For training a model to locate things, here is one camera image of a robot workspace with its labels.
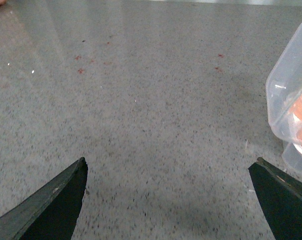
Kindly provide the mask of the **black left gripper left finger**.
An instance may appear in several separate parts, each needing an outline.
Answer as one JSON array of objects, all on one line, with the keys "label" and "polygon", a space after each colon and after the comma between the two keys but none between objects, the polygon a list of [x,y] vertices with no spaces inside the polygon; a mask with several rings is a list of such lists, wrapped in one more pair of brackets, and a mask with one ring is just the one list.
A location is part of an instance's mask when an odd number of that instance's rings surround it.
[{"label": "black left gripper left finger", "polygon": [[0,217],[0,240],[70,240],[88,178],[81,157]]}]

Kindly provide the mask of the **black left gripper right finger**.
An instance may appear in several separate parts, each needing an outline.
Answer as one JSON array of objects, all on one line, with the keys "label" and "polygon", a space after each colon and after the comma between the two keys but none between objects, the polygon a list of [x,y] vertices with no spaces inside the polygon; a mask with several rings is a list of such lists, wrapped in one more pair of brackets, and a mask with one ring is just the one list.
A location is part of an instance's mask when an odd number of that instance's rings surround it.
[{"label": "black left gripper right finger", "polygon": [[248,170],[274,238],[302,240],[302,182],[262,157]]}]

